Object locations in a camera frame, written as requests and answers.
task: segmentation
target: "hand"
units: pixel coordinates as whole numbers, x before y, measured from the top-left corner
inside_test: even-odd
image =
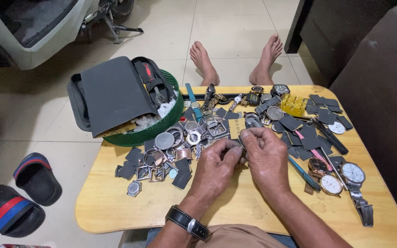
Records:
[[[247,152],[252,178],[261,191],[277,196],[282,192],[291,192],[286,144],[266,127],[243,129],[240,136]]]
[[[204,149],[197,163],[191,189],[179,208],[186,213],[186,209],[189,209],[191,213],[188,214],[195,213],[196,217],[193,217],[199,219],[228,187],[241,153],[240,144],[226,138]]]

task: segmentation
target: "slipper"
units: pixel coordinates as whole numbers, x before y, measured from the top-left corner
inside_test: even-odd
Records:
[[[19,195],[14,188],[0,185],[0,233],[21,238],[34,232],[45,219],[44,210]]]
[[[62,187],[53,175],[50,163],[44,155],[33,152],[21,161],[13,173],[16,186],[42,206],[55,203],[62,194]]]

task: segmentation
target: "fingernail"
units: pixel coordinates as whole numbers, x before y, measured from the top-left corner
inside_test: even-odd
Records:
[[[241,130],[241,132],[240,132],[241,138],[244,138],[244,137],[246,137],[248,135],[249,135],[249,131],[248,130],[246,130],[246,129]]]
[[[241,153],[242,153],[242,150],[241,150],[241,147],[234,147],[233,149],[232,149],[235,153],[237,153],[237,155],[241,155]]]

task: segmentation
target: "foot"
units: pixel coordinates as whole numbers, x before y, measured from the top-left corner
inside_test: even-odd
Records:
[[[283,42],[274,34],[270,37],[266,46],[263,48],[260,62],[251,72],[249,81],[253,85],[271,85],[273,84],[269,76],[269,71],[275,60],[283,50]]]
[[[189,49],[189,55],[197,69],[203,74],[203,82],[201,86],[209,86],[211,83],[217,86],[220,83],[217,71],[211,64],[208,52],[200,42],[194,42]]]

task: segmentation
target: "yellow table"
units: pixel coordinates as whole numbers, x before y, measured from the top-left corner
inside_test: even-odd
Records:
[[[194,93],[205,93],[206,87],[194,87]],[[248,93],[250,87],[217,87],[217,93]],[[328,99],[336,99],[328,89],[318,86],[290,86],[292,94],[308,97],[319,94]],[[252,107],[237,106],[234,110],[252,112]],[[348,148],[345,159],[358,164],[366,173],[366,181],[361,188],[363,197],[373,205],[374,227],[363,227],[353,206],[349,193],[343,191],[341,198],[323,192],[313,195],[304,192],[304,180],[289,164],[289,181],[292,191],[321,217],[333,230],[353,247],[397,248],[397,205],[386,184],[368,154],[355,129],[337,135]],[[106,141],[102,143],[91,172],[85,181],[75,207],[76,220],[83,230],[99,234],[124,229],[160,227],[169,207],[179,204],[190,188],[174,187],[172,179],[164,182],[142,182],[142,191],[137,197],[127,195],[131,181],[115,178],[117,165],[124,162],[129,147],[117,147]],[[307,160],[296,160],[307,170]],[[196,161],[191,167],[193,175]],[[288,234],[281,220],[254,185],[246,166],[235,170],[226,192],[209,208],[201,222],[205,225],[248,224],[255,225],[269,233]]]

